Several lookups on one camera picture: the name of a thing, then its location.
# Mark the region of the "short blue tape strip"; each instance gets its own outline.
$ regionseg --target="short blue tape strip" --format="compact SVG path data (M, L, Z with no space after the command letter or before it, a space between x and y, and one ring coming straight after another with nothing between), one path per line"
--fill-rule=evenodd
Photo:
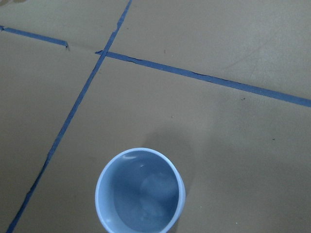
M115 37L116 37L116 35L117 35L117 33L118 33L118 31L119 31L119 29L120 29L124 19L125 19L126 13L127 13L128 9L129 9L131 3L132 3L132 0L130 0L128 2L128 4L127 4L127 6L126 6L122 16L120 17L120 19L118 21L117 29L111 34L110 39L107 42L107 44L105 46L105 49L103 51L108 51L110 46L112 45L113 40L115 39ZM47 155L47 159L46 159L46 161L45 161L45 163L44 163L44 165L43 165L39 175L37 176L33 186L30 188L29 192L26 194L26 197L24 199L24 202L23 202L22 206L20 207L18 213L16 214L15 218L11 222L11 224L10 224L8 230L6 231L6 233L12 233L13 232L13 230L14 230L16 224L18 223L21 215L23 214L23 212L24 212L24 210L25 210L25 208L26 208L26 206L27 206L27 204L28 204L32 194L34 193L35 188L37 187L37 185L38 185L38 183L39 183L39 181L40 181L40 179L41 179L45 169L47 168L47 166L48 166L51 158L53 157L53 155L54 155L54 153L55 153L59 143L61 142L61 140L62 140L62 138L63 138L63 136L64 136L64 134L65 134L65 132L66 132L66 130L67 130L67 128L68 128L72 118L73 118L73 116L77 112L78 107L79 107L80 103L82 102L82 99L85 96L85 94L86 94L86 92L87 92L87 90L88 90L88 88L89 88L89 86L90 86L94 76L96 75L96 73L99 70L101 64L103 63L103 61L104 61L104 59L106 57L106 54L107 54L107 52L102 52L100 58L98 59L98 61L97 61L96 65L95 65L94 69L92 70L88 80L86 81L84 87L82 88L82 90L81 90L81 92L80 92L76 102L74 103L71 111L69 112L69 114L68 114L68 116L67 116L67 118L66 118L66 120L65 120L65 122L63 124L63 127L59 131L59 133L57 135L57 138L55 139L55 141L54 141L54 143L53 143L53 145L52 145L52 147L51 147L51 149L50 149L50 151L49 151L49 153Z
M13 28L6 28L3 26L0 26L0 31L5 31L8 33L14 33L14 34L23 35L23 36L27 36L27 37L38 39L38 40L47 41L47 42L50 42L53 44L65 46L66 48L68 47L68 43L66 41L55 39L55 38L48 37L48 36L43 36L43 35L39 35L39 34L35 34L35 33L29 33L29 32L25 32L25 31L13 29Z
M145 67L150 67L150 68L159 69L159 70L163 70L163 71L174 73L174 74L187 76L187 77L194 78L194 79L199 79L202 81L218 84L221 86L227 86L227 87L235 88L238 90L251 92L254 94L271 97L271 98L274 98L277 100L283 100L286 102L295 103L295 104L303 105L306 107L311 107L311 100L309 100L309 99L305 99L305 98L301 98L301 97L297 97L297 96L292 96L292 95L284 94L284 93L277 92L277 91L268 90L268 89L261 88L261 87L256 87L256 86L251 86L251 85L238 83L238 82L234 82L234 81L230 81L230 80L220 79L220 78L216 78L216 77L209 76L209 75L198 74L198 73L195 73L195 72L192 72L189 70L171 67L171 66L167 66L167 65L163 65L163 64L159 64L159 63L155 63L155 62L150 62L150 61L146 61L146 60L140 60L140 59L128 57L128 56L118 54L118 53L114 53L114 52L108 52L106 54L106 56L111 57L111 58L115 58L118 60L122 60L122 61L133 62L137 65L142 65Z

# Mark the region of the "diagonal blue tape strip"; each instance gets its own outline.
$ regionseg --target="diagonal blue tape strip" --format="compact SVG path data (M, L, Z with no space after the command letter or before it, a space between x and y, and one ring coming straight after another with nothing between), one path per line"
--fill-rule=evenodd
M96 54L102 54L102 51L98 51L96 52ZM167 66L167 65L163 65L163 64L159 64L155 62L150 62L146 60L140 60L137 58L128 57L128 56L114 53L114 52L108 52L106 56L115 58L118 60L122 60L122 61L133 62L137 65L142 65L145 67L150 67L150 68L159 69L159 70L163 70L163 71L174 73L174 74L187 76L187 77L194 78L194 79L199 79L202 81L218 84L221 86L227 86L227 87L235 88L238 90L251 92L254 94L271 97L277 100L283 100L286 102L295 103L295 104L299 104L299 105L306 106L306 107L311 107L311 100L309 99L292 96L292 95L284 94L284 93L277 92L277 91L272 91L272 90L261 88L261 87L256 87L256 86L251 86L251 85L238 83L238 82L234 82L230 80L220 79L220 78L216 78L216 77L209 76L209 75L198 74L198 73L195 73L189 70L171 67L171 66Z
M130 0L128 2L128 4L127 4L123 14L121 15L121 17L120 17L120 19L118 21L117 29L111 34L110 39L107 42L107 44L105 46L105 49L103 51L105 51L105 50L108 51L110 46L112 45L113 40L115 39L115 37L116 37L116 35L117 35L117 33L118 33L118 31L119 31L119 29L120 29L124 19L125 19L126 13L127 13L128 9L129 9L131 3L132 3L132 0ZM28 204L32 194L34 193L35 188L37 187L37 185L38 185L38 183L39 183L39 181L40 181L40 179L41 179L45 169L47 168L47 166L48 166L51 158L53 157L53 155L54 155L54 153L55 153L59 143L61 142L61 140L62 140L62 138L63 138L63 136L64 136L68 126L69 126L69 124L71 123L71 120L72 120L73 116L77 112L78 107L79 107L80 103L82 102L82 99L85 96L85 94L86 94L86 92L87 92L87 90L88 90L88 88L89 88L89 86L90 86L94 76L96 75L96 73L99 70L101 64L103 63L103 61L104 61L104 59L106 57L106 54L107 54L107 52L102 52L100 58L98 59L94 69L92 70L92 72L91 72L89 78L87 79L84 87L82 88L82 90L81 90L81 92L80 92L76 102L74 103L71 111L69 112L69 114L68 114L68 116L67 116L67 118L66 118L66 120L65 120L65 122L64 122L64 124L63 124L63 126L61 128L61 130L59 131L59 133L57 135L57 138L55 139L55 141L54 141L54 143L53 143L53 145L52 145L52 147L51 147L51 149L50 149L50 151L49 151L49 153L47 155L47 159L46 159L46 161L45 161L45 163L44 163L44 165L43 165L39 175L37 176L33 186L30 188L29 192L26 194L26 197L24 199L24 202L23 202L22 206L20 207L18 213L16 214L15 218L11 222L11 224L10 224L8 230L6 231L6 233L12 233L13 232L13 230L14 230L16 224L18 223L21 215L23 214L23 212L24 212L24 210L25 210L25 208L26 208L26 206L27 206L27 204Z
M44 35L29 33L29 32L25 32L25 31L13 29L13 28L6 28L3 26L0 26L0 31L5 31L8 33L14 33L14 34L18 34L18 35L23 35L23 36L27 36L27 37L38 39L38 40L44 40L44 41L47 41L47 42L50 42L53 44L65 46L66 48L68 47L68 43L66 41L55 39L55 38L44 36Z

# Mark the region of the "empty cup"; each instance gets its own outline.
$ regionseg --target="empty cup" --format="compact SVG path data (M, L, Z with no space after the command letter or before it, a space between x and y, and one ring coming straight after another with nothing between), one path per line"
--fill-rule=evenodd
M163 154L147 148L126 150L103 169L95 206L109 233L166 233L186 199L177 169Z

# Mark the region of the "blue tape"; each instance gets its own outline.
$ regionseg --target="blue tape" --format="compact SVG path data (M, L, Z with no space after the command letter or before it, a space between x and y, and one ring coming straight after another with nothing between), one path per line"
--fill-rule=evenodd
M26 197L24 199L24 202L23 202L22 206L20 207L20 209L19 209L18 213L16 214L15 218L13 219L11 224L9 225L9 228L6 231L6 233L12 233L13 232L16 224L18 223L21 215L23 214L23 212L24 212L24 210L25 210L25 208L26 208L26 206L27 206L31 196L33 195L33 193L35 191L35 188L37 187L37 185L38 185L38 183L39 183L39 181L40 181L40 179L41 179L41 177L42 177L42 175L43 175L43 173L45 171L45 169L47 168L47 166L48 166L51 158L53 157L53 155L54 155L54 153L55 153L59 143L61 142L61 140L62 140L62 138L63 138L63 136L64 136L68 126L69 126L69 124L71 123L71 120L72 120L73 116L77 112L78 107L79 107L80 103L82 102L82 99L85 96L85 94L86 94L86 92L87 92L87 90L88 90L88 88L89 88L89 86L90 86L94 76L96 75L96 73L99 70L101 64L103 63L103 61L104 61L104 59L106 57L107 51L109 50L110 46L112 45L113 40L115 39L115 37L116 37L116 35L117 35L121 25L123 24L123 21L125 19L126 13L127 13L128 9L129 9L131 3L132 3L132 0L130 0L128 2L128 4L127 4L123 14L121 15L121 17L120 17L120 19L118 21L117 29L111 34L110 39L107 42L107 44L106 44L106 46L105 46L105 48L103 50L103 51L106 50L106 52L102 52L100 58L98 59L94 69L92 70L92 72L91 72L89 78L87 79L84 87L82 88L82 90L81 90L81 92L80 92L76 102L74 103L71 111L69 112L69 114L68 114L68 116L67 116L67 118L66 118L66 120L65 120L65 122L64 122L64 124L63 124L63 126L61 128L61 130L59 131L59 133L58 133L58 135L57 135L57 137L56 137L56 139L55 139L55 141L54 141L54 143L53 143L53 145L52 145L52 147L51 147L51 149L50 149L50 151L49 151L49 153L47 155L47 159L46 159L46 161L45 161L45 163L44 163L44 165L43 165L39 175L37 176L33 186L30 188L29 192L26 194Z
M251 92L254 94L261 95L261 96L271 97L277 100L283 100L286 102L299 104L299 105L306 106L306 107L311 107L311 100L309 99L292 96L292 95L284 94L284 93L277 92L277 91L272 91L272 90L261 88L261 87L256 87L256 86L251 86L251 85L238 83L238 82L234 82L230 80L220 79L220 78L216 78L216 77L209 76L209 75L198 74L198 73L195 73L189 70L171 67L171 66L167 66L167 65L163 65L163 64L159 64L155 62L150 62L146 60L140 60L137 58L128 57L128 56L114 53L114 52L108 52L106 56L110 58L122 60L122 61L133 62L137 65L141 65L145 67L150 67L150 68L159 69L159 70L163 70L163 71L174 73L174 74L187 76L187 77L194 78L194 79L199 79L202 81L218 84L221 86L227 86L227 87L231 87L234 89Z
M3 26L0 26L0 31L5 31L5 32L8 32L8 33L14 33L14 34L23 35L23 36L27 36L27 37L38 39L38 40L47 41L47 42L50 42L50 43L53 43L53 44L58 44L58 45L65 46L66 48L68 47L68 43L66 41L55 39L55 38L44 36L44 35L39 35L39 34L35 34L35 33L29 33L29 32L25 32L25 31L13 29L13 28L6 28L6 27L3 27Z

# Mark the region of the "blue tape strip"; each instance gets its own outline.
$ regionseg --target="blue tape strip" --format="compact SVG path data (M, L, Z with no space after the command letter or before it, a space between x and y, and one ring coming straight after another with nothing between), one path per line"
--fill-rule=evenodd
M18 34L18 35L27 36L27 37L38 39L38 40L44 40L44 41L47 41L47 42L50 42L53 44L65 46L66 48L68 47L68 43L64 40L59 40L59 39L55 39L55 38L51 38L48 36L43 36L43 35L39 35L39 34L35 34L35 33L29 33L29 32L25 32L25 31L13 29L13 28L6 28L3 26L0 26L0 30L8 32L8 33L14 33L14 34Z
M106 54L106 56L111 57L111 58L115 58L118 60L122 60L122 61L133 62L137 65L142 65L145 67L150 67L150 68L159 69L159 70L163 70L163 71L174 73L174 74L187 76L187 77L194 78L194 79L199 79L202 81L218 84L221 86L227 86L227 87L235 88L238 90L251 92L254 94L271 97L271 98L274 98L277 100L283 100L286 102L295 103L295 104L299 104L299 105L306 106L306 107L311 107L311 100L309 100L309 99L305 99L305 98L301 98L301 97L297 97L297 96L292 96L292 95L284 94L284 93L277 92L277 91L268 90L268 89L261 88L261 87L256 87L256 86L251 86L251 85L238 83L238 82L234 82L234 81L230 81L230 80L220 79L220 78L216 78L216 77L209 76L209 75L198 74L198 73L195 73L195 72L192 72L189 70L171 67L171 66L167 66L167 65L163 65L163 64L159 64L159 63L155 63L155 62L150 62L150 61L146 61L146 60L140 60L140 59L128 57L128 56L118 54L118 53L114 53L114 52L108 52Z
M127 6L126 6L122 16L120 17L120 19L118 21L117 29L111 34L110 39L107 42L104 51L105 50L108 51L110 46L112 45L112 42L115 39L115 37L116 37L116 35L117 35L117 33L118 33L118 31L119 31L119 29L120 29L124 19L125 19L126 13L127 13L128 9L129 9L131 3L132 3L132 0L130 0L128 2L128 4L127 4ZM63 126L61 128L61 130L59 131L59 133L57 135L57 138L55 139L55 141L54 141L54 143L53 143L53 145L52 145L52 147L51 147L51 149L50 149L50 151L49 151L49 153L47 155L47 159L46 159L46 161L45 161L45 163L44 163L44 165L43 165L39 175L37 176L33 186L30 188L29 192L26 194L26 197L24 199L24 202L23 202L22 206L20 207L18 213L16 214L15 218L11 222L11 224L10 224L8 230L6 231L6 233L12 233L13 232L13 230L14 230L16 224L18 223L21 215L23 214L23 212L24 212L24 210L25 210L25 208L26 208L26 206L27 206L27 204L28 204L32 194L34 193L35 188L37 187L37 185L38 185L38 183L39 183L39 181L40 181L40 179L41 179L45 169L47 168L47 166L48 166L51 158L53 157L53 155L54 155L54 153L55 153L59 143L61 142L61 140L62 140L62 138L63 138L63 136L64 136L64 134L65 134L65 132L66 132L66 130L67 130L67 128L68 128L72 118L73 118L73 116L77 112L78 107L79 107L80 103L82 102L82 99L85 96L85 94L86 94L86 92L87 92L87 90L88 90L88 88L89 88L89 86L90 86L94 76L96 75L96 73L99 70L101 64L103 63L103 61L104 61L104 59L106 57L106 54L107 54L107 52L102 52L100 58L98 59L94 69L92 70L92 72L91 72L89 78L87 79L84 87L82 88L82 90L81 90L81 92L80 92L76 102L74 103L71 111L69 112L69 114L68 114L68 116L67 116L67 118L66 118L66 120L65 120L65 122L64 122L64 124L63 124Z

